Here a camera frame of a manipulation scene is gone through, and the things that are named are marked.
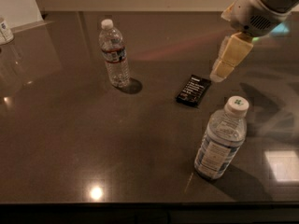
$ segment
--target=white bottle cap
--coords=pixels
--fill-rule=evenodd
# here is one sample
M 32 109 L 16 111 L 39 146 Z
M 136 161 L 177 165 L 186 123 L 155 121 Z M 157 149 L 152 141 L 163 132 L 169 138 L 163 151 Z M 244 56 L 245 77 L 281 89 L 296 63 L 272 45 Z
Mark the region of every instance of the white bottle cap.
M 102 20 L 102 29 L 109 30 L 113 27 L 113 21 L 111 19 Z
M 241 96 L 232 96 L 224 107 L 225 113 L 236 119 L 244 118 L 248 109 L 249 102 Z

